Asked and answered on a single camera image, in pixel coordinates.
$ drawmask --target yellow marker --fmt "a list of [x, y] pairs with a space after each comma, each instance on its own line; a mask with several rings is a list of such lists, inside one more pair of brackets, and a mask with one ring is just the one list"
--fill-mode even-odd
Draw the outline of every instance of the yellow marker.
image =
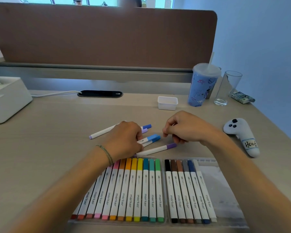
[[120, 196], [120, 206], [118, 211], [118, 221], [124, 221], [125, 217], [125, 209], [126, 209], [126, 202], [127, 202], [127, 190], [129, 184], [129, 174], [130, 174], [130, 166], [132, 163], [132, 159], [128, 158], [126, 160], [125, 172], [123, 177], [123, 185], [122, 185], [122, 192]]
[[137, 167], [137, 176], [136, 176], [134, 222], [139, 222], [140, 216], [141, 216], [142, 169], [143, 169], [143, 159], [139, 158], [138, 167]]
[[118, 177], [116, 179], [116, 185], [115, 185], [115, 190], [114, 190], [114, 195], [113, 195], [112, 207], [110, 211], [111, 221], [115, 221], [116, 216], [118, 214], [125, 162], [126, 162], [126, 159], [121, 159], [121, 163], [120, 163], [120, 167], [118, 171]]
[[136, 169], [137, 169], [137, 159], [133, 158], [132, 170], [130, 171], [128, 199], [127, 199], [127, 206], [126, 206], [126, 221], [127, 222], [132, 221], [132, 213], [134, 211]]

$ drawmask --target plush game controller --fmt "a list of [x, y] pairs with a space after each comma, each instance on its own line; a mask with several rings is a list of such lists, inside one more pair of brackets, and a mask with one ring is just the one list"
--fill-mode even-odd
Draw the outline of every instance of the plush game controller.
[[245, 150], [252, 158], [256, 158], [260, 155], [260, 150], [252, 134], [252, 131], [244, 119], [237, 118], [228, 121], [224, 125], [223, 131], [226, 134], [234, 134], [239, 136]]

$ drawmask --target blue wall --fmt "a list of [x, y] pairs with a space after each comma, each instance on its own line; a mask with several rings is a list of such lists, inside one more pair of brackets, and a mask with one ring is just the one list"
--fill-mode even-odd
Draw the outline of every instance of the blue wall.
[[291, 0], [184, 0], [218, 16], [213, 64], [243, 74], [238, 90], [291, 138]]

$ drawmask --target brown marker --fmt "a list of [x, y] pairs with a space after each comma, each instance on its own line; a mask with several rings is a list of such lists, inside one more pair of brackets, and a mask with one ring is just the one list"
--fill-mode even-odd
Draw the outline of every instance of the brown marker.
[[172, 171], [172, 181], [173, 181], [173, 188], [175, 190], [175, 199], [177, 203], [177, 211], [180, 223], [186, 223], [186, 216], [185, 216], [185, 206], [183, 205], [181, 189], [180, 189], [180, 180], [178, 176], [178, 169], [177, 163], [175, 160], [171, 160], [171, 171]]
[[181, 193], [183, 198], [183, 207], [185, 210], [186, 220], [187, 223], [194, 224], [194, 216], [192, 212], [190, 196], [188, 194], [188, 190], [186, 187], [186, 180], [183, 173], [182, 162], [181, 160], [177, 160], [177, 168], [178, 168], [178, 176], [179, 176], [179, 183], [181, 187]]

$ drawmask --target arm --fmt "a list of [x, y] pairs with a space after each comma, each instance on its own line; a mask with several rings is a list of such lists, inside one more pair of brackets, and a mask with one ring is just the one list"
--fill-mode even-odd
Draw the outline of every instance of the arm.
[[[102, 144], [113, 162], [131, 157], [143, 146], [141, 128], [134, 122], [121, 122], [108, 134]], [[106, 153], [95, 147], [85, 158], [39, 197], [16, 221], [9, 233], [45, 233], [66, 223], [86, 192], [105, 168], [109, 166]]]
[[167, 120], [164, 137], [199, 141], [215, 156], [252, 232], [291, 232], [291, 202], [222, 131], [180, 111]]

